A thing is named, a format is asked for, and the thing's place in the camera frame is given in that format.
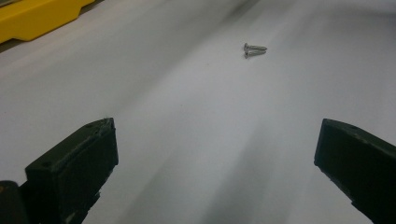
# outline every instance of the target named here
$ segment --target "small metal screw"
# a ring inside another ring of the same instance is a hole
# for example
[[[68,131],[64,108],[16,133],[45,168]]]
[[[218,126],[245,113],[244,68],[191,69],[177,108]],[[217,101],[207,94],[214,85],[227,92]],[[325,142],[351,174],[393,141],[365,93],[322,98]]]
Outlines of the small metal screw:
[[[245,52],[248,52],[250,50],[266,51],[267,48],[261,47],[261,46],[252,46],[252,45],[248,45],[248,43],[246,43],[244,46],[244,50],[245,50]]]
[[[251,52],[245,52],[245,58],[248,59],[252,56],[257,56],[257,55],[262,55],[266,53],[267,51],[251,51]]]

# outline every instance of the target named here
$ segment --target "yellow object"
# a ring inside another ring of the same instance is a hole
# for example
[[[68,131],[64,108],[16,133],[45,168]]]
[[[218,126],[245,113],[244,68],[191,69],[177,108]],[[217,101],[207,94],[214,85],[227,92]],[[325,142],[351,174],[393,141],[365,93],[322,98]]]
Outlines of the yellow object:
[[[0,7],[0,43],[9,39],[32,40],[79,15],[94,0],[21,0]]]

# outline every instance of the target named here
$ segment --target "white table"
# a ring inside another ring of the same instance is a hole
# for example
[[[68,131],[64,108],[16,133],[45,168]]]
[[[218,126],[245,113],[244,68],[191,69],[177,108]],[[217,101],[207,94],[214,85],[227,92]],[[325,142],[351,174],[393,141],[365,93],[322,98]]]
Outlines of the white table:
[[[0,53],[0,179],[113,117],[120,165],[85,224],[371,223],[313,160],[324,118],[396,144],[394,9],[106,0]]]

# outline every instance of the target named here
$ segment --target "yellow plastic edge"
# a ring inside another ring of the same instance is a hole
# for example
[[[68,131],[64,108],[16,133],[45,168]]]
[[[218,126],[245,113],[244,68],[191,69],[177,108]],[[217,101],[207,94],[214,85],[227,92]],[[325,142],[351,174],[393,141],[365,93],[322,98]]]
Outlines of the yellow plastic edge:
[[[29,41],[76,19],[94,0],[21,0],[0,7],[0,43]]]

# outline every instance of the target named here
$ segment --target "screw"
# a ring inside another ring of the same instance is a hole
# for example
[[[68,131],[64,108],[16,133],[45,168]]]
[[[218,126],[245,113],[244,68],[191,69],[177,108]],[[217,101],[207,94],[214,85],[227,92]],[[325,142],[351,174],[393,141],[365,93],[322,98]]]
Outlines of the screw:
[[[245,52],[245,58],[248,59],[252,56],[257,56],[257,55],[262,55],[266,53],[267,51],[251,51],[251,52]]]
[[[244,50],[245,50],[245,52],[248,52],[250,50],[266,51],[267,48],[266,47],[261,47],[261,46],[252,46],[252,45],[248,45],[248,43],[246,43],[245,46],[244,46]]]

